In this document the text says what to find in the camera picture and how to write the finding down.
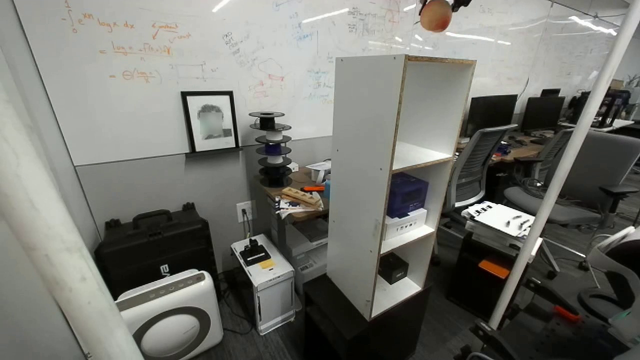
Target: gray office chair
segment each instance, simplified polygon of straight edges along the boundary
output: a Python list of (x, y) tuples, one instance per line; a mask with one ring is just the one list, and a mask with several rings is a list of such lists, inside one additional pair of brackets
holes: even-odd
[(544, 180), (555, 158), (564, 150), (572, 134), (573, 129), (559, 131), (536, 158), (515, 158), (516, 167), (522, 169), (521, 176)]
[[(595, 232), (609, 227), (620, 201), (640, 190), (622, 185), (629, 170), (640, 156), (640, 139), (590, 131), (584, 139), (580, 152), (564, 182), (559, 200), (549, 214), (548, 224), (577, 228), (592, 225)], [(556, 156), (543, 182), (549, 184), (561, 156)], [(504, 190), (506, 202), (515, 208), (535, 215), (542, 203), (544, 186), (525, 189), (514, 186)], [(550, 257), (546, 242), (582, 255), (575, 249), (549, 239), (543, 242), (543, 250)], [(557, 264), (550, 258), (557, 273)], [(585, 263), (583, 270), (588, 270)]]
[[(450, 220), (464, 224), (466, 220), (460, 214), (455, 213), (454, 209), (471, 205), (484, 197), (486, 171), (489, 168), (491, 157), (502, 139), (516, 127), (518, 127), (516, 124), (489, 127), (480, 129), (471, 137), (465, 149), (454, 162), (442, 207), (444, 218), (441, 219), (439, 228), (461, 238), (460, 234), (445, 225)], [(436, 241), (433, 248), (433, 264), (439, 263), (438, 242)]]

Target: hanging ball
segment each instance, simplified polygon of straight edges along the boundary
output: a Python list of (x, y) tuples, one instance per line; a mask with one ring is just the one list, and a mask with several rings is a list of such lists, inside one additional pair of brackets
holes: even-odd
[(420, 25), (425, 30), (441, 33), (449, 27), (452, 14), (447, 0), (431, 0), (422, 9)]

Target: case handle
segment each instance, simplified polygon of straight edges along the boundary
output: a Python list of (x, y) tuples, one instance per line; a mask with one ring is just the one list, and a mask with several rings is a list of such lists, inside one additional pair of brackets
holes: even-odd
[(135, 217), (133, 217), (133, 220), (132, 220), (133, 228), (134, 229), (140, 228), (140, 220), (144, 220), (152, 217), (159, 217), (161, 215), (166, 217), (167, 222), (173, 221), (173, 216), (171, 216), (171, 211), (166, 209), (153, 210), (153, 211), (149, 211), (148, 213), (138, 214)]

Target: yellow sticky note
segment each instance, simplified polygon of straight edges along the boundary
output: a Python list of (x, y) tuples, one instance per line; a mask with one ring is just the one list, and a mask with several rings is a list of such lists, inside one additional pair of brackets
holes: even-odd
[(260, 267), (263, 269), (273, 268), (274, 266), (276, 266), (276, 263), (274, 263), (272, 259), (268, 259), (260, 263)]

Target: white air purifier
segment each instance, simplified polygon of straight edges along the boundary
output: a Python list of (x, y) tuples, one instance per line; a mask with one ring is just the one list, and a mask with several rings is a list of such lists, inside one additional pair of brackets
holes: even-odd
[(222, 340), (209, 273), (187, 270), (129, 290), (116, 305), (145, 360), (185, 360)]

